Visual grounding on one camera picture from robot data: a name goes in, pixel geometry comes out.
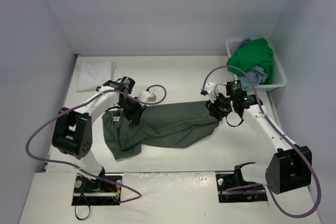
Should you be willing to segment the grey green t shirt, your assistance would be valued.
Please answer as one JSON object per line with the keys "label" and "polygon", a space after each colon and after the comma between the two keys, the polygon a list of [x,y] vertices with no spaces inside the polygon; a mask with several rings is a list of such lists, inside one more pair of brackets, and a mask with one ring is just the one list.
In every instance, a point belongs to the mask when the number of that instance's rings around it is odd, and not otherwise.
{"label": "grey green t shirt", "polygon": [[141,153],[141,146],[187,148],[213,134],[219,120],[210,116],[204,101],[147,107],[139,125],[129,122],[123,110],[105,112],[103,136],[116,160]]}

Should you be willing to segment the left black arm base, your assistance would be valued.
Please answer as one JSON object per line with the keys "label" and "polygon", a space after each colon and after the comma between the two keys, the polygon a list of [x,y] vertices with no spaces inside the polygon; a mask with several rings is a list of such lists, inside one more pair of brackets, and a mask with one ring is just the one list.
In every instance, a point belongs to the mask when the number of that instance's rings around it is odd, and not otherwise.
{"label": "left black arm base", "polygon": [[72,206],[119,206],[121,187],[93,180],[78,173],[73,187]]}

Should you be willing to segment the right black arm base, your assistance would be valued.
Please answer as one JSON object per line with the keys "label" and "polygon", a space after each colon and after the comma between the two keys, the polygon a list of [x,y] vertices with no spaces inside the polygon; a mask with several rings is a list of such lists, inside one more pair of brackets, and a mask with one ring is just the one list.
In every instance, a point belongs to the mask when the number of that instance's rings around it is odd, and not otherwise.
{"label": "right black arm base", "polygon": [[267,202],[263,185],[243,180],[241,168],[253,163],[236,165],[231,172],[216,172],[216,186],[219,203]]}

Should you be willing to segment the white t shirt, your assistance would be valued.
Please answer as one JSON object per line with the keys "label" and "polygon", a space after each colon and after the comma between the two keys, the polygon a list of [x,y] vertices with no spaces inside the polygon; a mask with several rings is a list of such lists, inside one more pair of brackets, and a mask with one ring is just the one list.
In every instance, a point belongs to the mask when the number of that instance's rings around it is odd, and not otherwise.
{"label": "white t shirt", "polygon": [[116,63],[113,61],[104,62],[82,62],[78,72],[78,92],[95,90],[108,80],[113,80]]}

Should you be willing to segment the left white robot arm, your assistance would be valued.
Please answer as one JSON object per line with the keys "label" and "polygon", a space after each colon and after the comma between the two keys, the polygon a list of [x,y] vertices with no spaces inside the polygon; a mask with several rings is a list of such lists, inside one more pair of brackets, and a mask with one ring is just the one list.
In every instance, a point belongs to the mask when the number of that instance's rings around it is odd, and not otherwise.
{"label": "left white robot arm", "polygon": [[67,112],[62,108],[59,113],[64,113],[56,120],[52,145],[61,153],[69,155],[74,165],[87,172],[86,186],[92,192],[99,192],[105,186],[105,170],[95,159],[92,148],[92,125],[115,105],[119,106],[128,121],[138,125],[141,115],[146,108],[144,102],[152,95],[143,90],[138,97],[129,97],[135,81],[123,77],[121,81],[107,81],[98,88],[85,105],[74,111]]}

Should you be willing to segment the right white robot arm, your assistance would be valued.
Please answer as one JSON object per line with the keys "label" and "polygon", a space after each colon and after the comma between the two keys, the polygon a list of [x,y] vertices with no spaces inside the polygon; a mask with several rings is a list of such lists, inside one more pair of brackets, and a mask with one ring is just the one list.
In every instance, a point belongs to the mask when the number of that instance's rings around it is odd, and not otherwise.
{"label": "right white robot arm", "polygon": [[311,184],[312,153],[307,146],[299,146],[287,138],[280,127],[269,117],[262,101],[255,94],[242,90],[239,80],[225,84],[226,94],[218,92],[213,82],[201,91],[209,100],[205,106],[218,120],[236,113],[247,123],[267,150],[267,161],[251,161],[235,166],[233,184],[245,188],[250,182],[269,186],[275,194],[306,187]]}

